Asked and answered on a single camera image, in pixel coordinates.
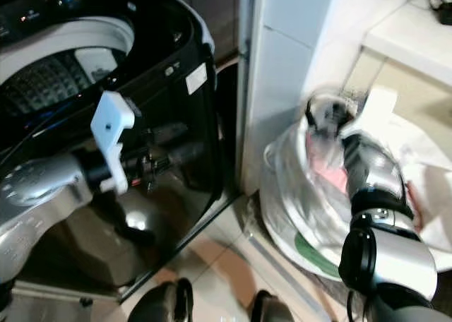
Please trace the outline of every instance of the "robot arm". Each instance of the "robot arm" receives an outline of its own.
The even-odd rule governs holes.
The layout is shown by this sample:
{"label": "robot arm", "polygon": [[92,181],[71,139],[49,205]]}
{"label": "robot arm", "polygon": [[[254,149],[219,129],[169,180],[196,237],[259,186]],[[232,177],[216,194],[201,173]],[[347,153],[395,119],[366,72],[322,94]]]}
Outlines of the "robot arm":
{"label": "robot arm", "polygon": [[352,222],[339,273],[367,296],[368,321],[452,321],[433,310],[436,267],[412,224],[397,163],[366,137],[343,141]]}
{"label": "robot arm", "polygon": [[[142,128],[139,110],[118,93],[102,95],[91,128],[99,151],[78,151],[18,165],[0,183],[0,321],[11,303],[13,282],[32,248],[56,223],[91,202],[94,193],[147,183],[155,176],[183,165],[203,153],[202,143],[187,143],[166,154],[153,156],[153,146],[170,141],[187,130],[182,123],[154,129]],[[133,127],[138,146],[121,153]]]}

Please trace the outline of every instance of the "white wall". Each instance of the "white wall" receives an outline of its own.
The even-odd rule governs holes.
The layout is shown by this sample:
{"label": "white wall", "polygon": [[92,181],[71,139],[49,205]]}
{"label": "white wall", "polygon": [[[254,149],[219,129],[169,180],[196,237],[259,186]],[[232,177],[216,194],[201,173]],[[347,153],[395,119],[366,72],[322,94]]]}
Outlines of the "white wall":
{"label": "white wall", "polygon": [[259,187],[263,149],[299,115],[306,94],[345,82],[371,26],[407,0],[256,0],[241,186]]}

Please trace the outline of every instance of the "black connector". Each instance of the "black connector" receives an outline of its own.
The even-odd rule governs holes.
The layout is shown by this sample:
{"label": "black connector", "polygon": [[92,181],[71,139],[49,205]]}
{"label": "black connector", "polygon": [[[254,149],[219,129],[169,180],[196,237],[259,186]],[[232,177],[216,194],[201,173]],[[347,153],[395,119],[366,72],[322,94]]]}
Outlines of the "black connector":
{"label": "black connector", "polygon": [[436,10],[438,21],[444,25],[452,25],[452,3],[443,2]]}

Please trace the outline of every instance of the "washing machine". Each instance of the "washing machine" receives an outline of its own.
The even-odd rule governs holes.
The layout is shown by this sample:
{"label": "washing machine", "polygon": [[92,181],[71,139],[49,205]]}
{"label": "washing machine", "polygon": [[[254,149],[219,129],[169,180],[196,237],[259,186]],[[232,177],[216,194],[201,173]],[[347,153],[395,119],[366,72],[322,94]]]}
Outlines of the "washing machine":
{"label": "washing machine", "polygon": [[205,23],[180,0],[0,0],[2,173],[93,146],[90,121],[104,90],[136,105],[143,132],[160,137],[155,154],[198,147],[48,231],[20,280],[121,287],[160,264],[198,222],[222,190],[213,51]]}

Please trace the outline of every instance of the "white label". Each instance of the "white label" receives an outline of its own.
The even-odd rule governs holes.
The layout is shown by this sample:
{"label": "white label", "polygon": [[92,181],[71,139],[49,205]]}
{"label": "white label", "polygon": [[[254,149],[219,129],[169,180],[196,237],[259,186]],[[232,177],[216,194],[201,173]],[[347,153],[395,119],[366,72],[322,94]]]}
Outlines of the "white label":
{"label": "white label", "polygon": [[185,78],[189,95],[193,94],[207,81],[206,64],[202,63],[198,68]]}

